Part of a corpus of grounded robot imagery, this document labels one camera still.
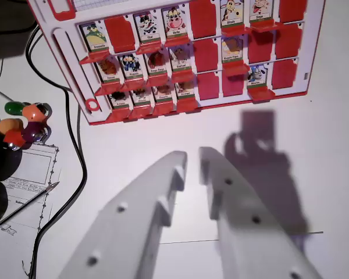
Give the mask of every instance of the white table surface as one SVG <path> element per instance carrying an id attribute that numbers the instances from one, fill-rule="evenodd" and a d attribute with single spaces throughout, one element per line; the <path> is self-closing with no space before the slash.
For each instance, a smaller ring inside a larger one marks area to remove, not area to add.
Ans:
<path id="1" fill-rule="evenodd" d="M 33 60 L 44 75 L 66 84 L 45 40 L 34 50 Z M 49 103 L 53 109 L 47 143 L 60 148 L 62 164 L 61 183 L 52 192 L 55 211 L 81 179 L 67 133 L 64 94 L 38 78 L 24 55 L 4 60 L 0 90 L 13 99 Z M 2 119 L 9 117 L 4 104 L 0 97 Z M 75 124 L 73 96 L 71 107 Z M 188 153 L 187 180 L 185 191 L 177 196 L 173 225 L 163 232 L 155 278 L 222 278 L 216 224 L 208 218 L 206 190 L 198 181 L 198 148 L 211 146 L 223 153 L 228 137 L 241 130 L 242 113 L 254 110 L 274 112 L 276 151 L 290 161 L 301 214 L 308 231 L 323 231 L 308 238 L 306 254 L 324 278 L 349 278 L 349 0 L 326 3 L 307 96 L 101 126 L 89 126 L 82 116 L 88 182 L 74 206 L 43 238 L 38 278 L 57 278 L 98 210 L 173 150 Z"/>

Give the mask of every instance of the white plastic part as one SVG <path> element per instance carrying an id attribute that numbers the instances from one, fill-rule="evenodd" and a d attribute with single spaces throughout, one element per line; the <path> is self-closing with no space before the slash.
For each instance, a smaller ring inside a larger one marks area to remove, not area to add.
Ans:
<path id="1" fill-rule="evenodd" d="M 175 151 L 149 167 L 98 214 L 59 278 L 152 278 L 162 226 L 170 226 L 187 155 Z"/>
<path id="2" fill-rule="evenodd" d="M 320 279 L 258 195 L 218 151 L 200 148 L 201 182 L 217 220 L 225 279 Z"/>

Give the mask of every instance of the game board slot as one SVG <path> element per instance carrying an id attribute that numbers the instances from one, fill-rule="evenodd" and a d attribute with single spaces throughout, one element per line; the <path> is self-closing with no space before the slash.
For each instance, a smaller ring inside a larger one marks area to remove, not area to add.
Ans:
<path id="1" fill-rule="evenodd" d="M 274 62 L 273 65 L 273 89 L 289 88 L 293 86 L 296 78 L 297 59 L 287 59 Z"/>
<path id="2" fill-rule="evenodd" d="M 303 20 L 306 9 L 307 0 L 280 0 L 280 22 L 287 23 Z"/>
<path id="3" fill-rule="evenodd" d="M 275 54 L 277 59 L 288 58 L 298 55 L 301 46 L 302 23 L 288 24 L 285 28 L 277 30 Z"/>
<path id="4" fill-rule="evenodd" d="M 216 6 L 211 1 L 214 0 L 189 2 L 194 39 L 216 35 Z"/>
<path id="5" fill-rule="evenodd" d="M 213 39 L 195 41 L 193 46 L 197 72 L 217 70 L 218 46 Z"/>
<path id="6" fill-rule="evenodd" d="M 219 77 L 215 73 L 198 74 L 198 92 L 200 100 L 219 97 Z"/>
<path id="7" fill-rule="evenodd" d="M 105 25 L 115 53 L 135 50 L 132 26 L 124 16 L 107 18 Z"/>
<path id="8" fill-rule="evenodd" d="M 48 3 L 56 20 L 61 22 L 75 18 L 76 11 L 71 0 L 48 0 Z"/>
<path id="9" fill-rule="evenodd" d="M 250 63 L 269 61 L 273 48 L 273 33 L 252 32 L 248 36 L 248 58 Z"/>
<path id="10" fill-rule="evenodd" d="M 238 76 L 227 76 L 222 72 L 222 92 L 224 97 L 243 94 L 244 74 Z"/>

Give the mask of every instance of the character card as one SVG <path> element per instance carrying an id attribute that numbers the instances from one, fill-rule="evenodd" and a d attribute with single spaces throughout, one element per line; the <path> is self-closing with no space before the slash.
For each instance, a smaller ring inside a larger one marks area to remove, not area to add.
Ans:
<path id="1" fill-rule="evenodd" d="M 179 99 L 194 97 L 194 82 L 186 81 L 184 83 L 175 83 L 174 87 L 176 88 L 177 97 Z"/>
<path id="2" fill-rule="evenodd" d="M 250 21 L 261 21 L 273 16 L 274 0 L 251 0 Z"/>
<path id="3" fill-rule="evenodd" d="M 266 86 L 268 70 L 264 65 L 252 66 L 248 72 L 247 88 Z"/>
<path id="4" fill-rule="evenodd" d="M 191 70 L 190 44 L 168 48 L 173 71 Z"/>
<path id="5" fill-rule="evenodd" d="M 167 68 L 165 66 L 165 54 L 164 49 L 153 53 L 145 54 L 145 61 L 149 76 L 155 76 L 157 74 L 165 74 Z"/>
<path id="6" fill-rule="evenodd" d="M 101 20 L 82 24 L 79 27 L 84 35 L 83 37 L 89 51 L 94 52 L 109 49 L 105 26 Z"/>
<path id="7" fill-rule="evenodd" d="M 160 41 L 158 19 L 149 12 L 134 15 L 138 36 L 142 44 L 146 42 Z"/>
<path id="8" fill-rule="evenodd" d="M 243 24 L 244 0 L 220 0 L 221 27 Z"/>
<path id="9" fill-rule="evenodd" d="M 179 6 L 162 9 L 167 38 L 187 36 L 185 11 Z"/>
<path id="10" fill-rule="evenodd" d="M 114 109 L 129 108 L 129 95 L 125 92 L 116 91 L 108 95 Z"/>
<path id="11" fill-rule="evenodd" d="M 222 37 L 221 39 L 222 63 L 228 63 L 243 59 L 242 37 Z"/>
<path id="12" fill-rule="evenodd" d="M 150 105 L 151 90 L 147 88 L 139 88 L 131 91 L 134 106 Z"/>
<path id="13" fill-rule="evenodd" d="M 117 74 L 119 62 L 114 56 L 109 55 L 104 60 L 94 63 L 94 66 L 103 83 L 114 83 L 119 81 L 119 75 Z"/>
<path id="14" fill-rule="evenodd" d="M 141 64 L 136 54 L 119 56 L 119 60 L 127 80 L 143 77 Z"/>
<path id="15" fill-rule="evenodd" d="M 172 90 L 174 90 L 172 83 L 153 87 L 152 93 L 154 94 L 155 102 L 172 101 Z"/>

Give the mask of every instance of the hole in plastic part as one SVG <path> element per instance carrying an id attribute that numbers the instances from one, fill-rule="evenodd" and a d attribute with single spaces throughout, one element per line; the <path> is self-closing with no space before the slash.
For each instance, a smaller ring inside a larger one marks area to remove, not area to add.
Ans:
<path id="1" fill-rule="evenodd" d="M 230 178 L 226 178 L 226 179 L 225 179 L 225 183 L 226 183 L 227 185 L 232 185 L 233 180 L 231 180 Z"/>
<path id="2" fill-rule="evenodd" d="M 255 224 L 259 224 L 259 223 L 261 223 L 261 219 L 260 219 L 260 217 L 255 215 L 255 216 L 252 216 L 252 222 L 254 222 Z"/>
<path id="3" fill-rule="evenodd" d="M 87 260 L 87 265 L 95 266 L 98 263 L 98 259 L 95 256 L 90 256 Z"/>
<path id="4" fill-rule="evenodd" d="M 125 202 L 122 202 L 117 208 L 116 208 L 116 211 L 118 213 L 123 213 L 124 211 L 126 211 L 128 208 L 128 204 L 125 203 Z"/>
<path id="5" fill-rule="evenodd" d="M 301 279 L 301 276 L 298 275 L 296 272 L 291 272 L 290 275 L 292 279 Z"/>

